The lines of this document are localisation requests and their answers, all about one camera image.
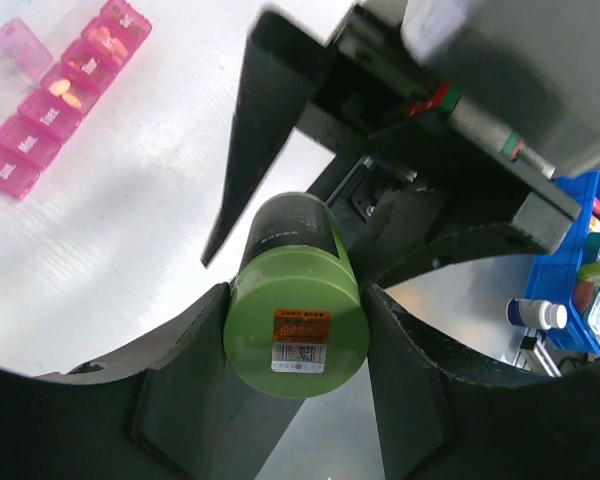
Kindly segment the green pill bottle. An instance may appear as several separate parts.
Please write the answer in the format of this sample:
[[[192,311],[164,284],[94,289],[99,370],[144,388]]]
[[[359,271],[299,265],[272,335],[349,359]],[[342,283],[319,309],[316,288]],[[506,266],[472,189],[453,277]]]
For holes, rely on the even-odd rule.
[[[271,396],[312,398],[351,379],[369,344],[358,283],[329,208],[300,192],[265,202],[224,322],[236,374]]]

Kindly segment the pink weekly pill organizer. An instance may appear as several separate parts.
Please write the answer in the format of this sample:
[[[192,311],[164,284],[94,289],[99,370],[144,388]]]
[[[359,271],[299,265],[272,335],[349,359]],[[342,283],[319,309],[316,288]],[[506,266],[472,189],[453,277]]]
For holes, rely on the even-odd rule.
[[[58,62],[19,18],[0,51],[35,83],[0,126],[0,192],[24,198],[153,30],[127,1],[108,1]]]

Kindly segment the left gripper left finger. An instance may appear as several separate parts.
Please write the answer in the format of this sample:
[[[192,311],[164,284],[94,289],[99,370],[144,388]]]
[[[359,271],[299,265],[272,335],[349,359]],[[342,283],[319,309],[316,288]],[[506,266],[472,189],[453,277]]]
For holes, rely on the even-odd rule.
[[[0,369],[0,479],[205,479],[229,287],[66,374]]]

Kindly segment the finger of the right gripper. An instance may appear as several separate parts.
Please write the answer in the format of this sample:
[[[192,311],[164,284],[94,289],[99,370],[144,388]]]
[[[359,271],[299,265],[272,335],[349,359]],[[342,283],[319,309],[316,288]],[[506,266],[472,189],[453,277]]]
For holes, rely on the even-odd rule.
[[[281,12],[261,12],[245,43],[223,195],[201,256],[204,266],[226,242],[334,58]]]

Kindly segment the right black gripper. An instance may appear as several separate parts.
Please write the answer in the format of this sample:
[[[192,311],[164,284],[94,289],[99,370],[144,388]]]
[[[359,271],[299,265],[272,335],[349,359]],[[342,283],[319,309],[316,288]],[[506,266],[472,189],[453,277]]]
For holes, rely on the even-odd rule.
[[[413,173],[424,189],[391,192],[376,206],[352,244],[359,286],[559,247],[580,206],[529,163],[518,136],[490,141],[494,121],[375,19],[345,20],[327,48],[335,59],[301,132],[394,175]]]

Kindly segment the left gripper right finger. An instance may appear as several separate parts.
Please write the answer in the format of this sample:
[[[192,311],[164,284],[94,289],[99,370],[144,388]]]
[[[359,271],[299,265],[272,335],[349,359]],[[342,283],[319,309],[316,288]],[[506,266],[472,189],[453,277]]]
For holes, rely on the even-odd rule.
[[[600,362],[552,378],[485,356],[362,294],[389,479],[600,479]]]

